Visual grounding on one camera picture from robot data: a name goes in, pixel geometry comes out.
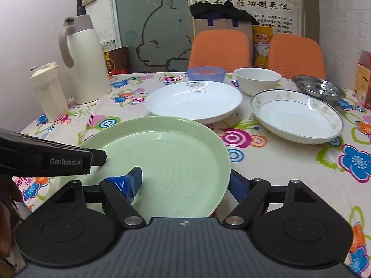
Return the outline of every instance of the human hand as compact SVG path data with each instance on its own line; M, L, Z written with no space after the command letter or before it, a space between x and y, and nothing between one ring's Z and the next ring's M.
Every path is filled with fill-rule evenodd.
M0 179L0 198L11 197L16 202L22 202L21 191L11 178L1 177ZM10 213L8 209L0 203L0 258L10 255L12 247L12 228L10 226Z

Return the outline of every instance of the chair backrest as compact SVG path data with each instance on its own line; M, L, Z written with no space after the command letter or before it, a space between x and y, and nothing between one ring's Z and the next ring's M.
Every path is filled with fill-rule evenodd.
M296 75L326 79L320 46L314 40L298 35L276 34L272 38L268 68L288 79Z
M237 30L206 30L194 39L188 68L218 66L231 73L250 67L250 44Z

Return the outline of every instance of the white plate with gold rim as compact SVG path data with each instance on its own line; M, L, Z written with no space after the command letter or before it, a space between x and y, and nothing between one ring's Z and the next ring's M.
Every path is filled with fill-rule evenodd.
M253 96L250 103L265 128L293 142L321 144L343 132L343 120L332 106L303 93L267 90Z

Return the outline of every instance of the tiled wall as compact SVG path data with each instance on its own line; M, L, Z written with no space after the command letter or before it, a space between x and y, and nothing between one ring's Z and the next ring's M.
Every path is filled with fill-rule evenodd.
M371 0L320 0L320 46L328 80L353 88L360 51L371 51Z
M86 6L86 13L90 15L101 42L116 39L111 7L110 0L96 0Z

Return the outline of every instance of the green plate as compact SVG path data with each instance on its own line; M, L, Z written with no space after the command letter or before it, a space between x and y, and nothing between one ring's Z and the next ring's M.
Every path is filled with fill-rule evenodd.
M61 177L97 185L109 176L143 171L133 207L151 217L208 217L222 200L230 177L230 158L222 140L204 125L175 117L125 121L89 138L82 147L103 149L107 162L89 175ZM103 212L100 204L87 204Z

